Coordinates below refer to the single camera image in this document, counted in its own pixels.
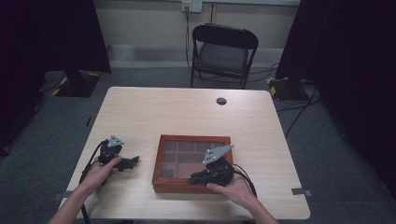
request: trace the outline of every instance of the wooden box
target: wooden box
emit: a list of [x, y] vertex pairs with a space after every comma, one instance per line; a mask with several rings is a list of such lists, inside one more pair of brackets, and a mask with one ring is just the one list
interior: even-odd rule
[[[231, 144], [226, 136], [161, 135], [155, 161], [152, 185], [162, 193], [215, 193], [204, 185], [187, 182], [190, 175], [203, 171], [202, 163], [208, 149]], [[230, 150], [224, 155], [233, 163]]]

